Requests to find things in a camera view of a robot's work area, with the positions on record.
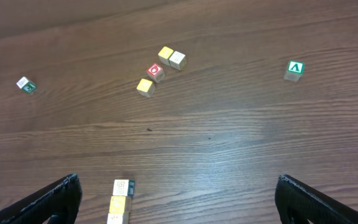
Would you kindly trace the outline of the green letter wooden block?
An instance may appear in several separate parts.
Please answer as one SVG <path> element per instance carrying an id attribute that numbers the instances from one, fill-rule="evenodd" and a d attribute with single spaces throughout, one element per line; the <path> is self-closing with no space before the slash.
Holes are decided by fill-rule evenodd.
<path id="1" fill-rule="evenodd" d="M 19 81 L 17 81 L 16 85 L 28 94 L 31 94 L 37 88 L 37 85 L 27 77 L 22 77 Z"/>

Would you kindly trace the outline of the yellow G wooden block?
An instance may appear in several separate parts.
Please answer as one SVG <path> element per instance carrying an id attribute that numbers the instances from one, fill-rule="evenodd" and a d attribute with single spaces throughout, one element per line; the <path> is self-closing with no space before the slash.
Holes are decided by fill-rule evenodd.
<path id="1" fill-rule="evenodd" d="M 132 197 L 113 195 L 110 199 L 109 213 L 125 214 L 129 213 L 132 205 Z"/>

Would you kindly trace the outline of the cream E wooden block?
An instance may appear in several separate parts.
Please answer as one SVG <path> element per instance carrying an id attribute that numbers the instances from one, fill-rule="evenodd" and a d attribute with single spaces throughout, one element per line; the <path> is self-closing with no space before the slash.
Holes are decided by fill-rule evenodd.
<path id="1" fill-rule="evenodd" d="M 116 179 L 113 184 L 112 194 L 114 196 L 133 197 L 135 189 L 135 180 Z"/>

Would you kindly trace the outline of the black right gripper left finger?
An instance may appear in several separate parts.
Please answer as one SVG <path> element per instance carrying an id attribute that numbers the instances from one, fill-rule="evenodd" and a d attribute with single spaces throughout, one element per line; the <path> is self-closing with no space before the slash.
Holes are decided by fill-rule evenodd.
<path id="1" fill-rule="evenodd" d="M 69 174 L 0 211 L 0 224 L 74 224 L 82 199 L 77 174 Z"/>

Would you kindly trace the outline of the yellow top wooden block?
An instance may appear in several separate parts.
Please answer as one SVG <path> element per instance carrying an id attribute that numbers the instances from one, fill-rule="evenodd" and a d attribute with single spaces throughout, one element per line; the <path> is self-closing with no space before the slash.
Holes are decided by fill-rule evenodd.
<path id="1" fill-rule="evenodd" d="M 170 66 L 169 58 L 173 53 L 174 53 L 173 49 L 164 46 L 158 53 L 158 57 L 163 64 Z"/>

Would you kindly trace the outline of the red top wooden block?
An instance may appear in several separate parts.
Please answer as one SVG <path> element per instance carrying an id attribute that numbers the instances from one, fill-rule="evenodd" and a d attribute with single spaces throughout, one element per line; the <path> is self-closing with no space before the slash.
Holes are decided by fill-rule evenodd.
<path id="1" fill-rule="evenodd" d="M 157 63 L 153 63 L 148 69 L 147 69 L 148 76 L 155 81 L 156 83 L 159 83 L 165 78 L 165 72 L 163 68 L 158 65 Z"/>

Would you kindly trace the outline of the plain cream wooden block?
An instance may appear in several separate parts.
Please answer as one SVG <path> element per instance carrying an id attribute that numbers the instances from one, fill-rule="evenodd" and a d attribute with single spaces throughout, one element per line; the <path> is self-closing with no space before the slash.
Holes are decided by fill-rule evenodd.
<path id="1" fill-rule="evenodd" d="M 187 64 L 186 55 L 181 52 L 174 51 L 174 53 L 172 53 L 169 58 L 169 62 L 171 67 L 177 70 L 183 70 L 183 68 Z"/>

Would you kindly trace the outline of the pale yellow wooden block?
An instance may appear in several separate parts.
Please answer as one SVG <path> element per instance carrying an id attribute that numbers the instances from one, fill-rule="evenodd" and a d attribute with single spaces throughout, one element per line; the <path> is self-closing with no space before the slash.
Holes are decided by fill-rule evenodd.
<path id="1" fill-rule="evenodd" d="M 155 85 L 152 81 L 142 78 L 137 86 L 137 91 L 142 96 L 150 98 L 155 91 Z"/>

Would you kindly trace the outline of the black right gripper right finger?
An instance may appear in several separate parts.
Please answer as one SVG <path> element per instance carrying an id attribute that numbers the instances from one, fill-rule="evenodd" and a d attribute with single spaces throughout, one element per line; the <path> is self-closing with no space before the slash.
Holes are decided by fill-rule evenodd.
<path id="1" fill-rule="evenodd" d="M 358 224 L 358 211 L 283 174 L 275 189 L 282 224 Z"/>

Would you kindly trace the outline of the green A wooden block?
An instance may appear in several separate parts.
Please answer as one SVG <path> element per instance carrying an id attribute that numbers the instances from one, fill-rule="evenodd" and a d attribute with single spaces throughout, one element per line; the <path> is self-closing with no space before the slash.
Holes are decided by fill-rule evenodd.
<path id="1" fill-rule="evenodd" d="M 305 64 L 300 61 L 290 60 L 287 65 L 283 79 L 298 82 L 303 75 Z"/>

